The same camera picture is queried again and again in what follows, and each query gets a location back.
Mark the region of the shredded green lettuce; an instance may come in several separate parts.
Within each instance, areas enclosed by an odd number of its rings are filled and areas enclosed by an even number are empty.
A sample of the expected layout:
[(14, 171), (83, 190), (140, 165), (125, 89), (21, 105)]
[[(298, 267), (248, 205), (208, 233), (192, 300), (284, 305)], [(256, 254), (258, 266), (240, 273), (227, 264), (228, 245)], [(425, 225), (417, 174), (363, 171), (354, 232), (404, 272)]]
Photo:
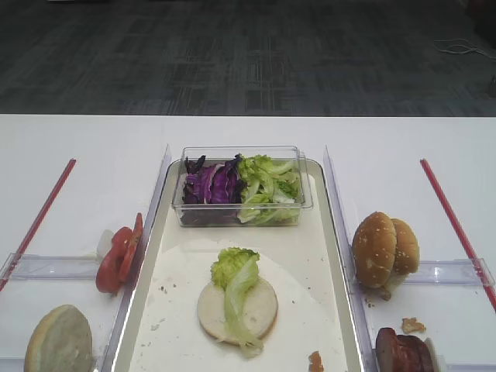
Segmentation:
[(293, 225), (301, 202), (300, 176), (295, 160), (275, 160), (267, 155), (244, 157), (238, 173), (246, 187), (241, 192), (242, 224), (254, 226)]

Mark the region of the green lettuce leaf on bun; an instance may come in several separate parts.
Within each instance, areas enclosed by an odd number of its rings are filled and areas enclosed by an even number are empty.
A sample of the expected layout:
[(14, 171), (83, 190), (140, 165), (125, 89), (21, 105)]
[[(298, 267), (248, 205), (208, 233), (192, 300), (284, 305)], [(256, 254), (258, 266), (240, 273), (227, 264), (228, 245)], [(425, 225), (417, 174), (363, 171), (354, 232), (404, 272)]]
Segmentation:
[(222, 288), (225, 295), (226, 331), (237, 339), (242, 355), (247, 358), (259, 355), (264, 347), (243, 320), (247, 292), (259, 280), (259, 259), (260, 254), (253, 250), (229, 247), (221, 250), (218, 260), (211, 265), (212, 282)]

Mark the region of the rear tomato slice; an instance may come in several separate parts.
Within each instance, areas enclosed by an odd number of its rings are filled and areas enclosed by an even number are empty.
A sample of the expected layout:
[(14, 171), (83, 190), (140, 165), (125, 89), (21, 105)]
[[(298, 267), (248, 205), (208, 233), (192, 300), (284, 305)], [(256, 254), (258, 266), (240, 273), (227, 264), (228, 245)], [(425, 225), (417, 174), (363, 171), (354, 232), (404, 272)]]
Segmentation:
[(127, 277), (129, 275), (129, 271), (133, 262), (136, 248), (140, 241), (142, 233), (143, 233), (143, 216), (140, 212), (138, 212), (136, 215), (136, 221), (131, 237), (128, 240), (128, 244), (126, 247), (126, 254), (122, 260), (122, 264), (119, 269), (119, 280), (122, 283), (125, 283), (127, 281)]

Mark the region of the tomato slice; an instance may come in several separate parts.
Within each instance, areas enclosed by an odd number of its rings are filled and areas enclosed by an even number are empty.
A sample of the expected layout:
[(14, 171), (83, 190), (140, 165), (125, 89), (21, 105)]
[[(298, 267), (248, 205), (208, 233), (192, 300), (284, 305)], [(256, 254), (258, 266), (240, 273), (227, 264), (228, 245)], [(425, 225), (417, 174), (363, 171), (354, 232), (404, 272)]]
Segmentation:
[(133, 262), (136, 248), (140, 241), (142, 233), (143, 233), (143, 216), (140, 212), (138, 212), (136, 215), (136, 221), (131, 237), (128, 240), (128, 244), (126, 247), (126, 254), (122, 260), (122, 264), (119, 269), (119, 280), (122, 283), (125, 283), (127, 281), (127, 277), (129, 275), (129, 271)]
[(100, 292), (114, 294), (120, 289), (119, 270), (131, 235), (132, 230), (124, 226), (112, 237), (112, 248), (100, 264), (95, 280)]

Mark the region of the front tomato slice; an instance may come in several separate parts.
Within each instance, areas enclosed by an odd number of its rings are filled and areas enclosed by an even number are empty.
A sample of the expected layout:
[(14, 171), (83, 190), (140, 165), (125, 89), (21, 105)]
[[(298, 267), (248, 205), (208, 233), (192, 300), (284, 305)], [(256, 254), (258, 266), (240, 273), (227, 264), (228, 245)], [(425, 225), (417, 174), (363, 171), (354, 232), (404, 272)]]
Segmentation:
[(112, 248), (100, 264), (95, 280), (100, 292), (114, 294), (120, 289), (119, 270), (131, 235), (132, 230), (124, 226), (112, 237)]

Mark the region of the stack of meat patties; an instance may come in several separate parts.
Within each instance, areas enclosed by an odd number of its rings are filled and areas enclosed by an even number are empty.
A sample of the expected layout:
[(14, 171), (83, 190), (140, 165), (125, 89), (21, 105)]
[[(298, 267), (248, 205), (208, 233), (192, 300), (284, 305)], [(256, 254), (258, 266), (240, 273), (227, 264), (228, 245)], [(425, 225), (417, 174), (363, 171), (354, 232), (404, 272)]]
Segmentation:
[(381, 372), (433, 372), (427, 345), (416, 336), (397, 335), (392, 328), (381, 328), (375, 342)]

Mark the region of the shredded purple cabbage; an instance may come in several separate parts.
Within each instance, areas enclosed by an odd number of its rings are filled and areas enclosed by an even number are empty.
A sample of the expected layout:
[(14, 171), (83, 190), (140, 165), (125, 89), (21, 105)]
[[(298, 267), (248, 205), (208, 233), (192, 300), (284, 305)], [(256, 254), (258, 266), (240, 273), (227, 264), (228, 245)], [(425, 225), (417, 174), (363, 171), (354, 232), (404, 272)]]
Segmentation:
[(239, 204), (246, 182), (241, 178), (238, 165), (242, 157), (206, 167), (205, 155), (196, 161), (186, 159), (188, 173), (183, 187), (185, 204)]

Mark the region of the clear plastic salad container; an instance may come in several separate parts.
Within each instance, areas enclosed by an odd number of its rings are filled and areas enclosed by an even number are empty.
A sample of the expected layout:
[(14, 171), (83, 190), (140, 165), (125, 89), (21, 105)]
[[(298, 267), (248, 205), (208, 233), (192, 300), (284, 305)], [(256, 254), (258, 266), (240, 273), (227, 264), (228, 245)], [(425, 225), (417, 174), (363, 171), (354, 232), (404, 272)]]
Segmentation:
[(174, 190), (172, 208), (182, 226), (187, 227), (220, 227), (220, 226), (254, 226), (242, 224), (238, 220), (238, 212), (243, 208), (239, 204), (185, 204), (183, 202), (183, 187), (188, 175), (184, 161), (186, 159), (196, 161), (205, 155), (206, 167), (232, 160), (235, 155), (244, 157), (256, 155), (267, 155), (275, 160), (295, 160), (300, 176), (301, 202), (294, 203), (293, 208), (301, 210), (311, 208), (313, 205), (310, 192), (310, 181), (308, 179), (308, 168), (305, 155), (296, 146), (205, 146), (186, 147), (181, 154), (181, 163)]

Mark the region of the white rectangular metal tray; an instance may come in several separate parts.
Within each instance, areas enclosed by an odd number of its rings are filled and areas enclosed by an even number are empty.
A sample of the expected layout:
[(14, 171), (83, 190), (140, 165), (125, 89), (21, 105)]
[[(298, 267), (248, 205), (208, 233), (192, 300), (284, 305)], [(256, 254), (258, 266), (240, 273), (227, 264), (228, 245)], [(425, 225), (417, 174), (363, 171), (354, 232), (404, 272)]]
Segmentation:
[[(171, 208), (179, 165), (168, 167), (116, 370), (306, 371), (313, 352), (327, 371), (361, 370), (325, 175), (314, 160), (306, 166), (313, 206), (296, 226), (225, 228), (179, 225)], [(260, 254), (260, 275), (278, 299), (277, 320), (252, 359), (198, 323), (210, 266), (230, 246)]]

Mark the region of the bottom bun slice on tray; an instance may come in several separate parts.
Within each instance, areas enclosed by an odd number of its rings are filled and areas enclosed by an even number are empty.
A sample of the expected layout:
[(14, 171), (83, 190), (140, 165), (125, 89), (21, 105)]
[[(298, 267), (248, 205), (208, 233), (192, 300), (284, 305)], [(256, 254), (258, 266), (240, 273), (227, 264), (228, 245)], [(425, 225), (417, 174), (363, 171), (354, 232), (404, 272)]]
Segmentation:
[[(239, 345), (235, 336), (228, 334), (224, 311), (224, 291), (213, 283), (202, 290), (197, 315), (201, 327), (217, 340)], [(272, 329), (278, 312), (276, 292), (272, 285), (259, 278), (258, 283), (248, 290), (243, 306), (243, 321), (248, 330), (258, 339), (263, 339)]]

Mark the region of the front sesame bun top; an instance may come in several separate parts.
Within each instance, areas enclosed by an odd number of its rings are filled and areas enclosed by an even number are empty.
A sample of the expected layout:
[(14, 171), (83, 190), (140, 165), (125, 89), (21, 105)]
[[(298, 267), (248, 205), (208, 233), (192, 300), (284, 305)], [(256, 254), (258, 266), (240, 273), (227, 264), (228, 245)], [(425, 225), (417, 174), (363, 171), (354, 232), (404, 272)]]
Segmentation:
[(385, 213), (373, 212), (359, 224), (352, 250), (361, 284), (379, 288), (386, 283), (394, 265), (396, 243), (394, 224)]

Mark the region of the sesame bun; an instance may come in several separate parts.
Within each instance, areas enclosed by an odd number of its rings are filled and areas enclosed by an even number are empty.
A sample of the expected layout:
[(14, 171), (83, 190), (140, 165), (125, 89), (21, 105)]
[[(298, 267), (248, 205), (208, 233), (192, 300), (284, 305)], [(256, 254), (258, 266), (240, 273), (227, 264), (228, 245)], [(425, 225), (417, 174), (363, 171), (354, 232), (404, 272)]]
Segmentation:
[(394, 265), (396, 243), (394, 224), (385, 213), (373, 212), (359, 224), (352, 250), (361, 284), (379, 288), (386, 283)]
[(397, 275), (415, 273), (419, 267), (419, 245), (411, 227), (400, 219), (392, 219), (396, 232), (393, 271)]

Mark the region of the rear sesame bun top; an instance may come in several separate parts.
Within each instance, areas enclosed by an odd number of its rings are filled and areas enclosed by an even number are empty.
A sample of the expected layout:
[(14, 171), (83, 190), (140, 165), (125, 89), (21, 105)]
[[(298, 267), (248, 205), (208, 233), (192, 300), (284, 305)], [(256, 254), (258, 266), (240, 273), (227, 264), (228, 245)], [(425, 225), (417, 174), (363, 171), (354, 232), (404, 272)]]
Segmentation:
[(400, 219), (392, 219), (396, 232), (393, 271), (397, 275), (415, 273), (419, 267), (419, 245), (411, 227)]

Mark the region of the orange food crumb on tray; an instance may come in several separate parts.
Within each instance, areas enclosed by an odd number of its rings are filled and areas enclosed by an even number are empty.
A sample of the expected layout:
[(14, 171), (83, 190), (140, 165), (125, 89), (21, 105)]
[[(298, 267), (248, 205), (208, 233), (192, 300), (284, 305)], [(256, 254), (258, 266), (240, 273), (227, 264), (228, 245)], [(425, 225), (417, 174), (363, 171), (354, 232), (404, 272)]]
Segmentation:
[(322, 358), (319, 354), (319, 351), (311, 353), (308, 357), (308, 372), (323, 372), (324, 366), (322, 364)]

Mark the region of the left red straw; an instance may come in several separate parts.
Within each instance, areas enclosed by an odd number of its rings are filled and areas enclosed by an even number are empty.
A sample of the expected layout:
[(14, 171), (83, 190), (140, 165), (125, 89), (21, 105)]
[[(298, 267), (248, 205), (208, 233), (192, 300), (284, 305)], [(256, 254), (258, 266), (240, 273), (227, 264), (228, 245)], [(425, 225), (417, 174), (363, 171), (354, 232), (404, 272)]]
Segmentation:
[(54, 200), (58, 196), (61, 188), (64, 186), (66, 180), (68, 179), (69, 175), (71, 174), (71, 171), (74, 168), (74, 165), (77, 163), (77, 160), (72, 158), (67, 162), (66, 167), (64, 168), (62, 174), (60, 175), (59, 179), (57, 180), (57, 183), (53, 186), (52, 191), (46, 198), (46, 201), (44, 202), (42, 208), (36, 215), (36, 218), (34, 219), (32, 225), (29, 227), (28, 232), (24, 236), (22, 242), (20, 243), (18, 249), (14, 252), (12, 255), (12, 258), (9, 259), (5, 263), (5, 270), (1, 274), (1, 290), (4, 289), (6, 284), (9, 282), (9, 278), (11, 277), (14, 269), (16, 268), (19, 260), (22, 258), (23, 254), (26, 252), (27, 247), (31, 243), (33, 237), (36, 235), (36, 232), (38, 228), (40, 227), (41, 223), (43, 222), (46, 214), (50, 210), (51, 205), (53, 204)]

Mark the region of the red straw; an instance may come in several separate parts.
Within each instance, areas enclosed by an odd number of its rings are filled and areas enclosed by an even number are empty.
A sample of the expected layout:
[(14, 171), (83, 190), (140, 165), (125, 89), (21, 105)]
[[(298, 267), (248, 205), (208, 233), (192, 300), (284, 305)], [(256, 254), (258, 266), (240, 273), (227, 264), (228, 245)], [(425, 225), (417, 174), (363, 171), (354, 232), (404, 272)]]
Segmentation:
[(41, 223), (43, 222), (46, 214), (50, 210), (51, 205), (53, 204), (54, 200), (58, 196), (61, 188), (64, 186), (66, 180), (68, 179), (69, 175), (71, 174), (71, 171), (74, 168), (74, 165), (77, 163), (77, 160), (72, 158), (67, 162), (66, 167), (64, 168), (62, 174), (60, 175), (59, 179), (57, 180), (57, 183), (53, 186), (52, 191), (46, 198), (46, 201), (44, 202), (42, 208), (36, 215), (36, 218), (34, 219), (32, 225), (29, 227), (28, 232), (24, 236), (22, 242), (20, 243), (18, 249), (14, 252), (12, 255), (12, 258), (9, 259), (5, 263), (5, 270), (1, 274), (1, 290), (4, 289), (6, 284), (9, 282), (9, 278), (11, 277), (14, 269), (16, 268), (19, 260), (22, 258), (23, 254), (26, 252), (27, 247), (31, 243), (33, 237), (36, 235), (36, 232), (38, 228), (40, 227)]
[(472, 247), (466, 233), (463, 230), (462, 225), (460, 224), (459, 219), (456, 216), (456, 213), (451, 207), (450, 202), (448, 201), (440, 183), (438, 182), (436, 176), (434, 175), (432, 168), (429, 165), (427, 159), (421, 159), (419, 163), (422, 166), (422, 169), (425, 172), (426, 177), (429, 179), (429, 182), (432, 186), (433, 191), (436, 194), (441, 206), (446, 213), (446, 216), (453, 227), (454, 232), (456, 233), (467, 257), (472, 261), (475, 272), (477, 276), (480, 278), (481, 283), (483, 284), (484, 291), (487, 295), (489, 302), (492, 305), (492, 308), (495, 308), (495, 289), (494, 285), (490, 284), (488, 269), (484, 269), (482, 266), (482, 259), (477, 256), (474, 248)]

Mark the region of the brown crumb right compartment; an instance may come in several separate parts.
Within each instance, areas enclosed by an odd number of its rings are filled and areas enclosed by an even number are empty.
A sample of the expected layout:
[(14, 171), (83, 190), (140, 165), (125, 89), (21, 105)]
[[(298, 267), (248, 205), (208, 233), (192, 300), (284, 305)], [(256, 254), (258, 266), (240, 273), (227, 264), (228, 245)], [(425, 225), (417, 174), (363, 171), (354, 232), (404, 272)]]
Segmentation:
[(410, 334), (414, 332), (425, 332), (426, 327), (416, 317), (411, 317), (402, 319), (401, 330), (405, 334)]

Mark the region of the left long clear divider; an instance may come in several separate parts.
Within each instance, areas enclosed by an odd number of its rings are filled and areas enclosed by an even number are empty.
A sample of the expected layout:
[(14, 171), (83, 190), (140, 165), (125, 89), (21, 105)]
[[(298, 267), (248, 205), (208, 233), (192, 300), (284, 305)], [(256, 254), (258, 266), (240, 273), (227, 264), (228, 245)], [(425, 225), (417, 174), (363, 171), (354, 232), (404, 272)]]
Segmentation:
[(164, 151), (160, 168), (158, 172), (157, 182), (155, 184), (153, 195), (150, 200), (150, 206), (146, 213), (146, 218), (143, 224), (143, 234), (137, 245), (136, 254), (131, 266), (131, 277), (124, 286), (122, 299), (116, 313), (115, 321), (110, 333), (108, 344), (105, 346), (104, 353), (98, 362), (98, 367), (95, 371), (115, 371), (119, 351), (122, 349), (122, 342), (126, 332), (126, 327), (131, 317), (134, 302), (136, 299), (136, 287), (140, 280), (143, 261), (145, 260), (150, 235), (153, 231), (153, 225), (156, 220), (157, 211), (160, 207), (160, 200), (163, 194), (164, 185), (167, 180), (168, 167), (171, 164), (171, 149), (167, 143)]

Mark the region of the right clear cross divider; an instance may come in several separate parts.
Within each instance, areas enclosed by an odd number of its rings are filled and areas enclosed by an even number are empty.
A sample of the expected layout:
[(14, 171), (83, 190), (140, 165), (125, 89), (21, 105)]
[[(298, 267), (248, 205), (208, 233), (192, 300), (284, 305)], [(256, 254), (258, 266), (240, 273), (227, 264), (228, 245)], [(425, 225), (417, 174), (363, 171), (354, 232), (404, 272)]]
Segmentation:
[(421, 260), (405, 284), (494, 287), (495, 280), (484, 259)]

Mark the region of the clear cross divider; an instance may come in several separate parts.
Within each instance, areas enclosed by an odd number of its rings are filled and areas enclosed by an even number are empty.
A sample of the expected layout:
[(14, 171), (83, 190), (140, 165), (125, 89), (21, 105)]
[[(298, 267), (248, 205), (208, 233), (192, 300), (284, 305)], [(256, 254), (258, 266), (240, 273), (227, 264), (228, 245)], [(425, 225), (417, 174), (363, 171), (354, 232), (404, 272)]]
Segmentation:
[(484, 259), (421, 260), (405, 284), (494, 287), (495, 280)]
[(2, 280), (94, 280), (95, 256), (54, 257), (10, 253), (1, 269)]

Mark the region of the pale bun half left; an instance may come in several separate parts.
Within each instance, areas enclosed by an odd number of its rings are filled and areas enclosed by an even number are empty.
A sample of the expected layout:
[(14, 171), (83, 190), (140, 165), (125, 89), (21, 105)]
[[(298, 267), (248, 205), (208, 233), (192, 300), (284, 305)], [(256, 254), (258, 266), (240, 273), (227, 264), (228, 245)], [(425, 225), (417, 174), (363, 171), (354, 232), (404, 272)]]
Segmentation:
[(73, 305), (46, 314), (30, 337), (25, 371), (83, 371), (92, 368), (93, 345), (89, 322)]

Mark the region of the left clear cross divider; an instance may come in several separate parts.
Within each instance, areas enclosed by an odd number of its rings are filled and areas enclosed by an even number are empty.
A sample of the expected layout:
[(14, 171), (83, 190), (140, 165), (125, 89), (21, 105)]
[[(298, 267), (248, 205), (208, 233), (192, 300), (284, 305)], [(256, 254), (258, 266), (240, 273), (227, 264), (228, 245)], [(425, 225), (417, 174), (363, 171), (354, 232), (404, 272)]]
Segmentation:
[(2, 280), (94, 280), (95, 256), (54, 257), (10, 253), (1, 269)]

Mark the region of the right red straw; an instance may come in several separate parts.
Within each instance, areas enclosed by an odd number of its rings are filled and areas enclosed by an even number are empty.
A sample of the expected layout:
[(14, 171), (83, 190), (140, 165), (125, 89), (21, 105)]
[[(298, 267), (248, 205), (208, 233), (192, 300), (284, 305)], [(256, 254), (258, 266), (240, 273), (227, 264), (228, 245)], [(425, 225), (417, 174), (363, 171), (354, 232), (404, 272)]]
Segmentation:
[(433, 191), (436, 194), (441, 206), (446, 213), (446, 216), (453, 227), (454, 232), (456, 233), (467, 257), (472, 261), (475, 272), (477, 276), (480, 278), (481, 283), (483, 284), (484, 291), (487, 295), (489, 302), (492, 305), (492, 308), (495, 308), (495, 289), (494, 285), (490, 284), (488, 269), (484, 269), (482, 266), (482, 259), (477, 256), (474, 248), (472, 247), (466, 233), (463, 230), (462, 225), (460, 224), (459, 219), (456, 216), (456, 213), (451, 207), (450, 202), (448, 201), (440, 183), (438, 182), (436, 176), (434, 175), (432, 168), (429, 165), (427, 159), (421, 159), (419, 163), (422, 166), (422, 169), (425, 172), (426, 177), (429, 179), (429, 182), (432, 186)]

